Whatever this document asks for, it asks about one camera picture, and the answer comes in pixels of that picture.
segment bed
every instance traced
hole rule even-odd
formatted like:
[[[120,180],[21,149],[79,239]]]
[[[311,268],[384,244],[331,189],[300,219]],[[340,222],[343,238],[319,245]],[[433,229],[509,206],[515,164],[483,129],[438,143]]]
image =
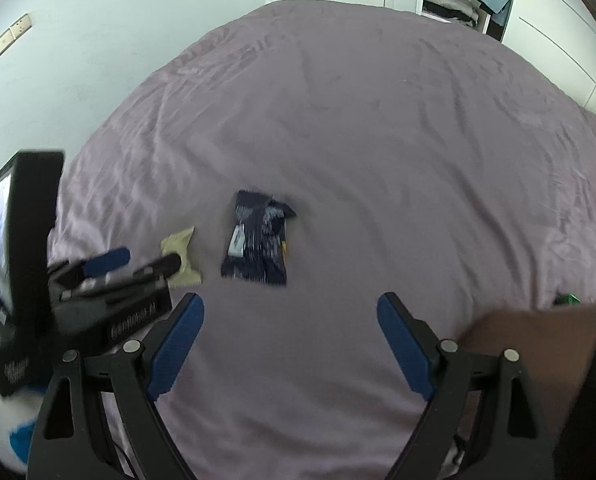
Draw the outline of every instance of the bed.
[[[297,213],[286,287],[220,276],[239,189]],[[206,318],[157,407],[194,473],[382,479],[424,405],[377,298],[395,291],[440,337],[596,300],[596,116],[461,25],[276,2],[114,111],[63,174],[49,253],[125,245],[135,268],[190,225]]]

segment blue gripper pad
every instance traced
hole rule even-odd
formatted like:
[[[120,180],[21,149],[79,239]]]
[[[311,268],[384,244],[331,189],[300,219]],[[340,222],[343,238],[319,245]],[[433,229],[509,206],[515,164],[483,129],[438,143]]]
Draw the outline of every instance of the blue gripper pad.
[[[428,402],[435,393],[435,387],[431,382],[429,359],[415,341],[408,325],[402,320],[386,296],[381,296],[378,300],[377,312],[382,333],[405,375],[409,388],[422,395]]]
[[[88,278],[97,278],[98,276],[104,276],[107,272],[124,267],[130,259],[131,253],[129,250],[126,247],[118,247],[108,253],[91,258],[84,264],[82,272]]]
[[[204,303],[200,296],[194,296],[184,310],[151,361],[151,380],[146,386],[146,394],[152,402],[156,402],[161,394],[167,393],[174,385],[203,325]]]

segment folded clothes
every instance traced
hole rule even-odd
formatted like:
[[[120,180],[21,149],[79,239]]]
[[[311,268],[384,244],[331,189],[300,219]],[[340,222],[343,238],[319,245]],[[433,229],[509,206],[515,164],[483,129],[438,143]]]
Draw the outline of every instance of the folded clothes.
[[[460,10],[447,9],[446,7],[434,4],[432,2],[423,2],[422,9],[431,14],[435,14],[448,20],[449,22],[456,22],[467,27],[475,27],[476,22]]]
[[[478,22],[478,12],[464,0],[424,0],[423,10],[468,27],[475,27]]]
[[[474,22],[478,21],[478,12],[474,9],[472,3],[466,2],[465,0],[424,0],[425,2],[431,2],[438,6],[444,7],[449,10],[459,10],[465,16],[468,16]]]

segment monitor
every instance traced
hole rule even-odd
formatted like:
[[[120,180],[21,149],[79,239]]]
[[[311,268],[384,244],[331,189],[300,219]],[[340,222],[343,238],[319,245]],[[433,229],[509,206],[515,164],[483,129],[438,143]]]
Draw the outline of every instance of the monitor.
[[[56,219],[62,152],[18,152],[0,170],[1,322],[49,319],[47,237]]]

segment wall socket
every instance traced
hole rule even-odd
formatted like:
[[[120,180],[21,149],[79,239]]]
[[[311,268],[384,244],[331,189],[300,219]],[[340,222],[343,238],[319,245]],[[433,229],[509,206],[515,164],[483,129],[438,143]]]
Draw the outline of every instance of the wall socket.
[[[23,35],[27,30],[31,28],[31,18],[28,14],[25,14],[19,20],[17,20],[11,27],[5,30],[0,35],[0,56],[8,49],[15,40]]]

